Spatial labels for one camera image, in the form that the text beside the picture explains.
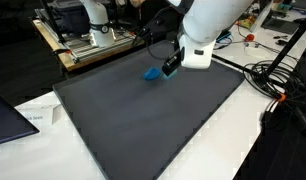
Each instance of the white table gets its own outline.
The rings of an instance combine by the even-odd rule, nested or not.
[[[301,17],[292,13],[290,19]],[[240,29],[247,35],[249,32]],[[234,41],[242,40],[237,28],[232,28]],[[260,29],[256,40],[273,48],[273,37],[280,33]],[[300,58],[306,47],[306,33],[289,53]],[[240,65],[262,59],[244,54],[244,45],[231,46],[215,54]],[[295,65],[286,58],[283,62]],[[259,120],[272,100],[254,90],[247,82],[225,101],[198,131],[183,151],[160,176],[161,180],[232,179],[261,132]],[[49,93],[20,107],[59,104],[55,94]],[[41,133],[0,145],[0,180],[95,180],[104,179],[97,164],[85,147],[72,122],[60,106],[53,125],[31,121]]]

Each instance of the gray mat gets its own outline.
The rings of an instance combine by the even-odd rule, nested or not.
[[[166,57],[172,45],[151,49]],[[54,86],[107,179],[158,178],[243,81],[241,73],[216,62],[203,71],[179,68],[170,80],[141,78],[162,64],[143,49]]]

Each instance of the metal frame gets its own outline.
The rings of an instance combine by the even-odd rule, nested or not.
[[[50,7],[47,5],[47,3],[45,2],[45,0],[40,0],[43,8],[45,9],[45,12],[46,14],[48,15],[49,17],[49,20],[50,20],[50,24],[52,26],[52,29],[55,31],[58,39],[59,39],[59,43],[64,43],[65,42],[65,39],[63,38],[60,30],[59,30],[59,27],[57,26],[54,18],[53,18],[53,15],[52,15],[52,12],[51,12],[51,9]]]

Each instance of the blue object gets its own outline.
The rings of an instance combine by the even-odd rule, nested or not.
[[[225,34],[220,34],[220,36],[216,39],[216,43],[220,43],[222,40],[228,38],[229,36],[231,36],[231,32],[228,31],[228,32],[225,32]]]
[[[303,9],[295,9],[295,8],[293,8],[293,10],[299,12],[299,13],[302,14],[302,15],[306,15],[306,10],[303,10]]]
[[[175,71],[173,71],[169,76],[167,75],[163,75],[163,78],[166,79],[166,80],[169,80],[171,79],[173,76],[175,76],[175,74],[177,73],[177,69]]]
[[[143,74],[142,77],[145,80],[153,80],[153,79],[156,79],[157,77],[159,77],[159,75],[160,75],[160,70],[158,68],[151,67],[149,70],[147,70]]]

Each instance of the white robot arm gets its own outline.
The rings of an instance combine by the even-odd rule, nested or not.
[[[90,18],[90,43],[93,47],[107,47],[114,43],[106,8],[100,0],[80,0]]]
[[[185,16],[178,36],[181,65],[206,69],[210,66],[216,38],[254,0],[168,0]]]

